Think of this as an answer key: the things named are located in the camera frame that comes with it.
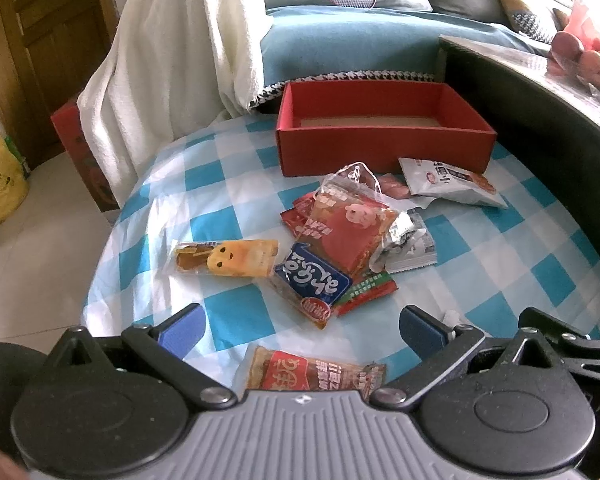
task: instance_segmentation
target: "white blanket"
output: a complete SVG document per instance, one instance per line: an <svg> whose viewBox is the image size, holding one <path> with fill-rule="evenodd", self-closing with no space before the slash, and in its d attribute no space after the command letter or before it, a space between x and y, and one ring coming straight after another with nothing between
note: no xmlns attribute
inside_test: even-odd
<svg viewBox="0 0 600 480"><path fill-rule="evenodd" d="M107 58L78 99L86 140L122 206L157 151L264 86L264 0L127 0Z"/></svg>

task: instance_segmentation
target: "gray plastic panel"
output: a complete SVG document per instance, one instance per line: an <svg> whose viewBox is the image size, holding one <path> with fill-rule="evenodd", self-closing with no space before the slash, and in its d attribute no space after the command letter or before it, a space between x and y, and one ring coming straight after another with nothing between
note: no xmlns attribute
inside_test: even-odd
<svg viewBox="0 0 600 480"><path fill-rule="evenodd" d="M51 477L33 472L32 480ZM184 441L125 480L484 480L438 456L411 417L357 392L249 392L199 416ZM555 480L586 480L572 470Z"/></svg>

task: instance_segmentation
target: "checkered tablecloth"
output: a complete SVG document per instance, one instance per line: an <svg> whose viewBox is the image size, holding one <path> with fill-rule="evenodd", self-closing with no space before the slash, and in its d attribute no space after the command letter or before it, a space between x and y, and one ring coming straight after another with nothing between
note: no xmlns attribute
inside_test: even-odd
<svg viewBox="0 0 600 480"><path fill-rule="evenodd" d="M600 338L598 254L551 192L501 146L486 175L509 208L436 200L422 215L438 264L394 274L397 292L331 319L323 331L267 282L174 272L176 242L276 238L281 251L290 247L280 212L318 179L282 176L274 127L275 116L226 121L157 155L96 269L83 314L91 333L160 322L199 302L206 333L186 360L227 386L253 341L307 356L384 362L388 378L398 376L418 362L398 333L406 304L439 319L457 310L493 336L511 336L518 314L533 305Z"/></svg>

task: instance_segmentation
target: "red box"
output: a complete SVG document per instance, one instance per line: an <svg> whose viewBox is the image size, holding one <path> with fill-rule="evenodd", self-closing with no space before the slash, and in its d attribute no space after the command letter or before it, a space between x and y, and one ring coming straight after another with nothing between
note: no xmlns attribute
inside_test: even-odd
<svg viewBox="0 0 600 480"><path fill-rule="evenodd" d="M118 209L118 202L113 197L109 183L84 138L76 99L69 100L56 110L51 116L51 122L100 211L104 213Z"/></svg>
<svg viewBox="0 0 600 480"><path fill-rule="evenodd" d="M401 156L483 173L496 133L444 83L331 80L286 85L276 141L285 176L400 173Z"/></svg>

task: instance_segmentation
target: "wooden door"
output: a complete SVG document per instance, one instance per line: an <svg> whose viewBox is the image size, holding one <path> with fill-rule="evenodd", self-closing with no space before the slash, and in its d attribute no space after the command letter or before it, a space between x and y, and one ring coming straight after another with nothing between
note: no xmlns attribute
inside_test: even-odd
<svg viewBox="0 0 600 480"><path fill-rule="evenodd" d="M109 45L99 0L0 0L0 114L31 166L61 151L49 117Z"/></svg>

